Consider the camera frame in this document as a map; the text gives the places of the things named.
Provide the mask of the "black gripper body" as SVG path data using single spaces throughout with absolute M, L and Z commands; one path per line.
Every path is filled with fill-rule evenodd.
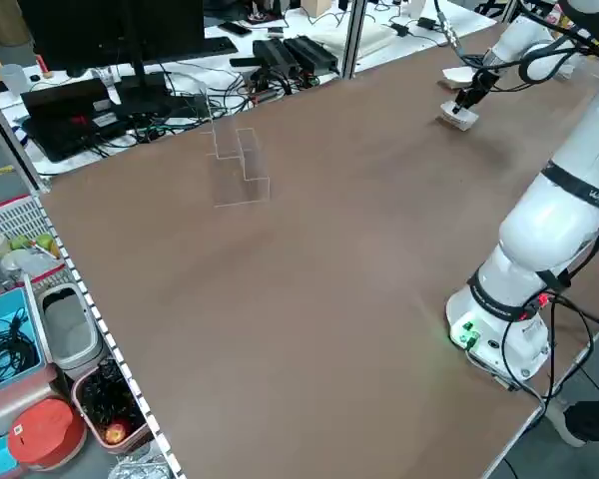
M 469 100 L 483 100 L 498 82 L 498 76 L 491 72 L 476 72 L 466 89 Z

